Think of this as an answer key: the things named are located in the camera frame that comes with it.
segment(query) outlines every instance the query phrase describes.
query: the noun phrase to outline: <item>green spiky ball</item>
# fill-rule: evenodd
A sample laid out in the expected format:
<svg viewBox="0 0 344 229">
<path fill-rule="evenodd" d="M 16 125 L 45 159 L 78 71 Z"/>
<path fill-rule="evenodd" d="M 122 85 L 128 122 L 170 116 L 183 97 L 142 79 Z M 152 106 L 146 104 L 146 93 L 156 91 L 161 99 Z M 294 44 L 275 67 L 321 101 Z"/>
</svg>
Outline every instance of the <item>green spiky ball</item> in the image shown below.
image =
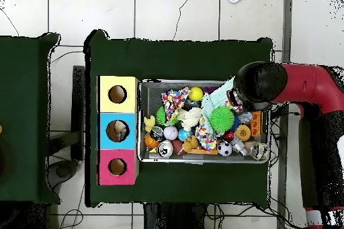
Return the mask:
<svg viewBox="0 0 344 229">
<path fill-rule="evenodd" d="M 160 107 L 157 111 L 156 122 L 161 126 L 174 126 L 177 122 L 177 118 L 173 118 L 170 122 L 165 123 L 166 121 L 166 113 L 164 107 Z"/>
<path fill-rule="evenodd" d="M 234 124 L 234 114 L 227 107 L 217 107 L 210 115 L 210 125 L 217 132 L 225 132 Z"/>
</svg>

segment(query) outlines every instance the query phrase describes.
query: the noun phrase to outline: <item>dark green tablecloth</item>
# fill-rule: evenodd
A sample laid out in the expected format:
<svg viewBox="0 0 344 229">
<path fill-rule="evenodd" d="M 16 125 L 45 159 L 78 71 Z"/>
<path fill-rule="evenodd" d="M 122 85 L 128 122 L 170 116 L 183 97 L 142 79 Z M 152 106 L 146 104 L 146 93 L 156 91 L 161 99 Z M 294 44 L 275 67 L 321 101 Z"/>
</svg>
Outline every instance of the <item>dark green tablecloth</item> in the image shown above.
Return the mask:
<svg viewBox="0 0 344 229">
<path fill-rule="evenodd" d="M 48 156 L 48 55 L 58 34 L 0 37 L 0 200 L 55 203 Z"/>
<path fill-rule="evenodd" d="M 270 61 L 272 41 L 158 42 L 108 40 L 93 31 L 85 41 L 86 75 L 90 76 L 87 113 L 91 113 L 91 159 L 86 160 L 86 200 L 104 202 L 204 202 L 255 201 L 267 205 L 267 163 L 169 164 L 141 163 L 135 185 L 96 185 L 97 75 L 134 76 L 137 79 L 189 79 L 223 81 L 245 64 Z"/>
</svg>

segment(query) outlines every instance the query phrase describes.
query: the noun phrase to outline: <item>shape sorter box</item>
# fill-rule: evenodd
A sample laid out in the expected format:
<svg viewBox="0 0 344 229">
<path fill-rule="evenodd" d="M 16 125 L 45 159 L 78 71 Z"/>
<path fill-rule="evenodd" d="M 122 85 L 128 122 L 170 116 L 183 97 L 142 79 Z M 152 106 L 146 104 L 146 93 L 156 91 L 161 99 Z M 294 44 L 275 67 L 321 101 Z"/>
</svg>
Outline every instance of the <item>shape sorter box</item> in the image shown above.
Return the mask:
<svg viewBox="0 0 344 229">
<path fill-rule="evenodd" d="M 138 176 L 139 159 L 136 153 L 137 126 L 137 93 L 138 80 L 135 77 L 100 76 L 99 85 L 99 145 L 97 145 L 98 185 L 133 185 Z M 123 96 L 118 100 L 112 89 L 119 88 Z M 114 130 L 115 121 L 126 126 L 122 141 L 113 141 L 107 130 Z M 120 159 L 124 163 L 124 171 L 115 175 L 110 170 L 110 162 Z"/>
</svg>

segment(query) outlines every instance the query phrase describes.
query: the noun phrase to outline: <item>circular hole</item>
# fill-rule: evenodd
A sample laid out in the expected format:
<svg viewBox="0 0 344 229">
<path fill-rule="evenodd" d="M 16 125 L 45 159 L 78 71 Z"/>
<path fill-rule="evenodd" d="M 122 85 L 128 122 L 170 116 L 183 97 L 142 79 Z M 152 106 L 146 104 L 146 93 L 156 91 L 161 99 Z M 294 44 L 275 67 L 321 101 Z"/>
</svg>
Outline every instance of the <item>circular hole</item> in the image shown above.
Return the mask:
<svg viewBox="0 0 344 229">
<path fill-rule="evenodd" d="M 112 159 L 109 162 L 109 171 L 115 176 L 123 175 L 126 171 L 126 163 L 120 158 Z"/>
<path fill-rule="evenodd" d="M 106 135 L 113 142 L 122 142 L 129 135 L 129 127 L 123 120 L 113 120 L 106 127 Z"/>
<path fill-rule="evenodd" d="M 113 86 L 109 90 L 109 100 L 112 103 L 123 103 L 126 100 L 126 90 L 122 86 Z"/>
</svg>

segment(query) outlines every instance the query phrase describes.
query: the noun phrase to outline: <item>red ball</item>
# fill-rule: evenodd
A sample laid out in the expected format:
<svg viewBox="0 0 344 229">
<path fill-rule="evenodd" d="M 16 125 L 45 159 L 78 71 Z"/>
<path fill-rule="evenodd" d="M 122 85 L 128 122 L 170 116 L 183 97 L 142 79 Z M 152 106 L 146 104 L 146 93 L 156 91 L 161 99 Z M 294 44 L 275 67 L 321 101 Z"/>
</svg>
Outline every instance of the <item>red ball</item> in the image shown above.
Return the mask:
<svg viewBox="0 0 344 229">
<path fill-rule="evenodd" d="M 173 146 L 173 152 L 176 155 L 182 156 L 182 155 L 187 154 L 187 152 L 184 151 L 184 149 L 183 149 L 183 142 L 182 141 L 180 141 L 179 139 L 175 139 L 175 140 L 172 140 L 171 143 Z"/>
<path fill-rule="evenodd" d="M 228 132 L 224 137 L 226 140 L 232 140 L 234 138 L 233 132 Z"/>
</svg>

